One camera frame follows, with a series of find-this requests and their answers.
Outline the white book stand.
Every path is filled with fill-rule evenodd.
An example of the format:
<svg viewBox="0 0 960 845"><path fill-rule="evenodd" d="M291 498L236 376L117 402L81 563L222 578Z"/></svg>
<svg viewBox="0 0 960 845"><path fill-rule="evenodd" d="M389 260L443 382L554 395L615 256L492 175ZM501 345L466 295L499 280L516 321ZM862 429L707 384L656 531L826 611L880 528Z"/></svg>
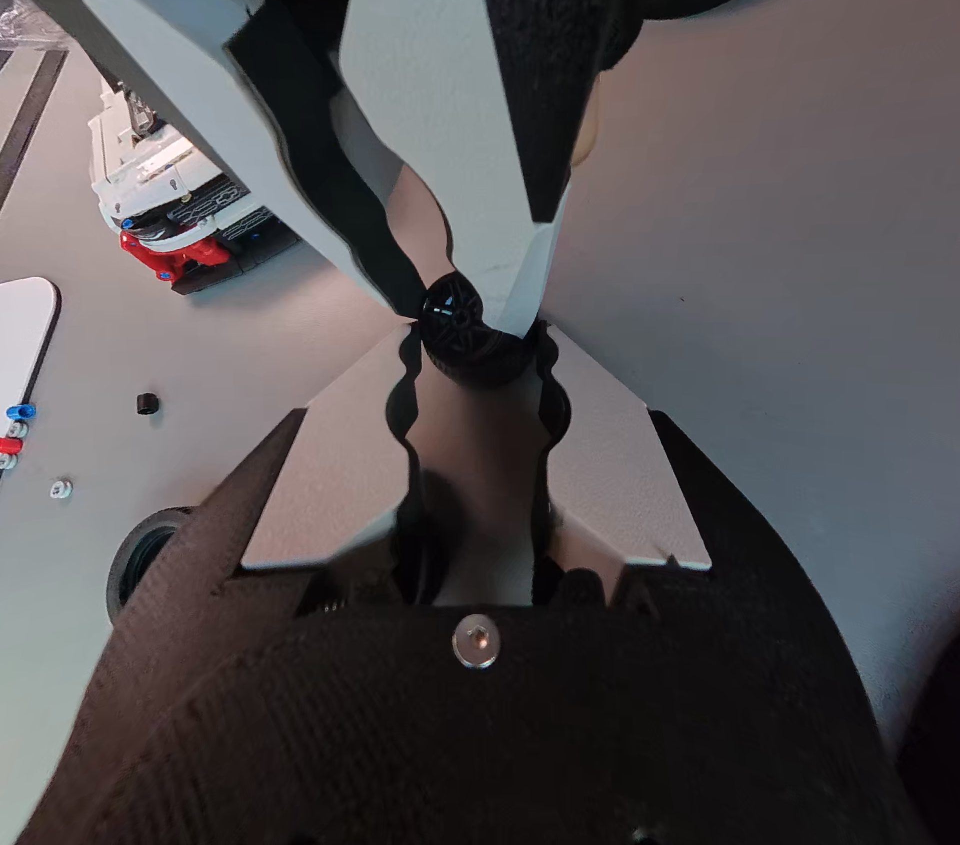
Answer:
<svg viewBox="0 0 960 845"><path fill-rule="evenodd" d="M1 412L30 402L62 306L47 278L1 284Z"/></svg>

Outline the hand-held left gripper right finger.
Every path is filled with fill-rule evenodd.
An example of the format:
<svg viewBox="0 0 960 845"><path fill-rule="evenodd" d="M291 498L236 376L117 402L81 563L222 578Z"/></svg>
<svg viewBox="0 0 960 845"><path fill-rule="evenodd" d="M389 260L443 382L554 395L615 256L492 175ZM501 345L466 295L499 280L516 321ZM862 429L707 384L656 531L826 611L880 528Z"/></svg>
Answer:
<svg viewBox="0 0 960 845"><path fill-rule="evenodd" d="M537 460L531 532L534 601L567 573L592 573L606 601L630 571L705 575L712 558L646 403L558 326L540 323Z"/></svg>

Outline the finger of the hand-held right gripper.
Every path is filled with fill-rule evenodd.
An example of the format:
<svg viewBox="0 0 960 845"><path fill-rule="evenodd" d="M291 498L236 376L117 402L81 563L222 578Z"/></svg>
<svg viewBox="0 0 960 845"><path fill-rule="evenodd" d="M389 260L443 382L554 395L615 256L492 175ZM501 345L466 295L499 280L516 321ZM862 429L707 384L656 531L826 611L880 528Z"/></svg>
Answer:
<svg viewBox="0 0 960 845"><path fill-rule="evenodd" d="M436 199L451 263L485 324L522 337L537 317L570 192L536 221L485 0L349 0L342 77L372 130Z"/></svg>
<svg viewBox="0 0 960 845"><path fill-rule="evenodd" d="M400 318L426 286L334 126L344 85L279 0L80 0L182 131Z"/></svg>

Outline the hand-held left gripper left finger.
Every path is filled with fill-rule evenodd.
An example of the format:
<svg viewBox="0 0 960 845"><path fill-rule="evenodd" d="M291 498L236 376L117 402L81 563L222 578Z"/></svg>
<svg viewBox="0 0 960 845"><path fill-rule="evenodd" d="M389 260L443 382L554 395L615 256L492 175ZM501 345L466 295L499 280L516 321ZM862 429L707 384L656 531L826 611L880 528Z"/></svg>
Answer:
<svg viewBox="0 0 960 845"><path fill-rule="evenodd" d="M402 323L310 400L241 558L245 570L325 566L416 533L423 491L409 432L422 366L418 330Z"/></svg>

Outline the toy brick race car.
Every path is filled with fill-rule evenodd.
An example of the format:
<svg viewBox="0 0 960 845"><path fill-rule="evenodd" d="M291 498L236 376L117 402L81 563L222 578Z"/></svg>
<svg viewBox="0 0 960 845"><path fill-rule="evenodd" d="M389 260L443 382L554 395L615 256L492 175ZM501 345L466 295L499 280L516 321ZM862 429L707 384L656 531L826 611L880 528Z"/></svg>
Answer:
<svg viewBox="0 0 960 845"><path fill-rule="evenodd" d="M124 83L101 76L89 120L91 188L121 250L189 296L300 241L270 209Z"/></svg>

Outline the person's right hand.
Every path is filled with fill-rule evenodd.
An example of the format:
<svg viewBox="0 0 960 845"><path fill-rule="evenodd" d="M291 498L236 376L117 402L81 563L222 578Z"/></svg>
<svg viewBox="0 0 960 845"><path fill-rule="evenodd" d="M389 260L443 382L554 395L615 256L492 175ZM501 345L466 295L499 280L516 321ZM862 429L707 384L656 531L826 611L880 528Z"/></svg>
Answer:
<svg viewBox="0 0 960 845"><path fill-rule="evenodd" d="M598 74L588 97L580 130L571 155L571 169L581 167L594 150L599 132L602 74Z"/></svg>

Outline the black toy wheel rim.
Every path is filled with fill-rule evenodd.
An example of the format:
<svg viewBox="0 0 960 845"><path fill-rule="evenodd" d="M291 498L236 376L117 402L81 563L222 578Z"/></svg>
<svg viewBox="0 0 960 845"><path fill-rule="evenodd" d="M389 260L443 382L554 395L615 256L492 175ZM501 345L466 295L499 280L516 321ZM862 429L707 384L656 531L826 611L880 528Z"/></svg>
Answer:
<svg viewBox="0 0 960 845"><path fill-rule="evenodd" d="M482 300L459 271L441 276L429 287L418 326L426 351L454 363L476 358L491 335L483 321Z"/></svg>

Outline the clear plastic bag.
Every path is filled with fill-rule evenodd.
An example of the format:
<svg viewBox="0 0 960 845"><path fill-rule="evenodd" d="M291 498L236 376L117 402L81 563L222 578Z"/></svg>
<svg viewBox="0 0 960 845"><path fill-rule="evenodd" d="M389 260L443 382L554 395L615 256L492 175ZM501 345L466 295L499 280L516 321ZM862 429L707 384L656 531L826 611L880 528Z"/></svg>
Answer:
<svg viewBox="0 0 960 845"><path fill-rule="evenodd" d="M1 0L1 50L68 50L73 38L31 0Z"/></svg>

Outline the black rubber toy tyre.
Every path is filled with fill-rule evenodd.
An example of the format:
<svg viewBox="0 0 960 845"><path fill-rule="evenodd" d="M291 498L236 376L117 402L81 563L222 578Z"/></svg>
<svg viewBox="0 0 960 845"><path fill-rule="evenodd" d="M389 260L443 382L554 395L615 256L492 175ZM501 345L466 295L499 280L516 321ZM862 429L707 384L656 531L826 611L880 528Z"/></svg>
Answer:
<svg viewBox="0 0 960 845"><path fill-rule="evenodd" d="M523 337L484 323L423 320L419 327L427 358L438 371L472 389L491 390L515 381L534 359L537 346L535 324Z"/></svg>
<svg viewBox="0 0 960 845"><path fill-rule="evenodd" d="M111 562L105 585L105 609L112 626L166 544L186 523L192 506L174 506L142 519L127 534Z"/></svg>

